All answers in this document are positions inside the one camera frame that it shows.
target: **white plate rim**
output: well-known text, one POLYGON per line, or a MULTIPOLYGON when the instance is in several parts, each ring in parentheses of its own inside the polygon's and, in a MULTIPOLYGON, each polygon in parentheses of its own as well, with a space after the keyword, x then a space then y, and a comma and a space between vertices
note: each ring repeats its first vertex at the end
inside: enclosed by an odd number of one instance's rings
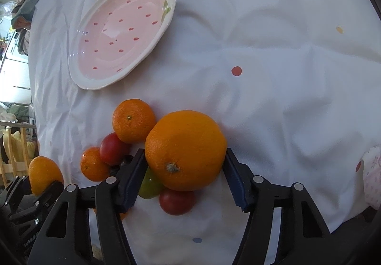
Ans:
POLYGON ((76 85, 78 85, 81 89, 84 90, 100 90, 103 89, 115 82, 126 77, 138 64, 140 64, 155 48, 156 44, 159 42, 165 31, 167 30, 169 24, 172 21, 173 13, 176 6, 177 0, 167 0, 168 6, 171 7, 170 11, 164 18, 159 31, 156 33, 155 37, 149 43, 148 47, 126 68, 124 68, 121 72, 116 73, 113 76, 110 76, 106 79, 96 80, 89 79, 85 75, 83 75, 78 67, 78 57, 75 55, 75 51, 78 49, 80 36, 83 35, 83 29, 86 24, 89 22, 94 13, 108 0, 98 0, 92 5, 89 11, 85 14, 85 16, 80 21, 77 31, 75 33, 75 37, 72 41, 69 56, 68 56, 68 65, 69 65, 69 73, 71 79, 74 81, 76 85))

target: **metal screw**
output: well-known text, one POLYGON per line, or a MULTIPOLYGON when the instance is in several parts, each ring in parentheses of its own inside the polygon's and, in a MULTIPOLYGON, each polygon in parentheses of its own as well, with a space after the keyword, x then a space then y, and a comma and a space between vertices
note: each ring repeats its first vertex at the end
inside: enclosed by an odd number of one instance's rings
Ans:
POLYGON ((294 184, 294 188, 295 188, 295 190, 302 191, 304 189, 304 186, 303 186, 303 184, 297 182, 294 184))
POLYGON ((75 189, 77 188, 77 186, 75 184, 69 184, 67 187, 66 187, 66 191, 68 192, 73 192, 75 191, 75 189))
POLYGON ((108 183, 108 184, 113 184, 113 183, 115 183, 115 182, 117 182, 116 177, 108 177, 108 178, 106 179, 106 183, 108 183))
POLYGON ((262 176, 254 176, 253 180, 256 183, 262 183, 263 182, 263 177, 262 176))

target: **orange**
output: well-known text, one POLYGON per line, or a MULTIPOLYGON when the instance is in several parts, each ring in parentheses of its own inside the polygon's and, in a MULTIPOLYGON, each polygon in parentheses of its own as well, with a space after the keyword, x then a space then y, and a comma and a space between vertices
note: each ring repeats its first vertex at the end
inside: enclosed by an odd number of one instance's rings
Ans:
POLYGON ((28 174, 32 193, 36 196, 40 196, 53 181, 64 184, 64 177, 57 164, 45 156, 33 158, 29 164, 28 174))
POLYGON ((112 127, 118 138, 125 143, 145 141, 155 124, 155 113, 140 99, 122 102, 112 116, 112 127))
POLYGON ((212 118, 183 110, 169 113, 157 122, 145 141, 145 157, 167 188, 194 191, 216 179, 226 146, 226 139, 212 118))
POLYGON ((82 154, 81 171, 87 179, 100 182, 110 175, 110 166, 100 160, 99 148, 91 147, 82 154))
POLYGON ((127 214, 128 214, 128 211, 127 211, 125 214, 123 214, 123 213, 120 212, 120 213, 119 213, 120 219, 123 220, 123 219, 127 216, 127 214))

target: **red tomato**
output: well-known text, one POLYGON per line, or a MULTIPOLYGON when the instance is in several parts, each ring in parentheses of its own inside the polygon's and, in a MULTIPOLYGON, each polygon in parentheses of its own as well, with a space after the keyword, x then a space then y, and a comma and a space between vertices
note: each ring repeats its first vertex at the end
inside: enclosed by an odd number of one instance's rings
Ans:
POLYGON ((161 209, 170 215, 186 214, 196 203, 193 191, 180 192, 164 189, 159 196, 161 209))
POLYGON ((121 141, 114 132, 107 135, 100 144, 100 159, 111 166, 119 165, 130 152, 130 144, 121 141))

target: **pink plate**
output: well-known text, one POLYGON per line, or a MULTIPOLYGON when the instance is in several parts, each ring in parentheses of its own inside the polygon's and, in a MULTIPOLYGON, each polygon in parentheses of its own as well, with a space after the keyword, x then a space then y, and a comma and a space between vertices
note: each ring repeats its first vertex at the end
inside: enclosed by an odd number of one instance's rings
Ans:
POLYGON ((99 90, 131 72, 169 26, 176 0, 98 0, 77 30, 69 56, 73 81, 99 90))

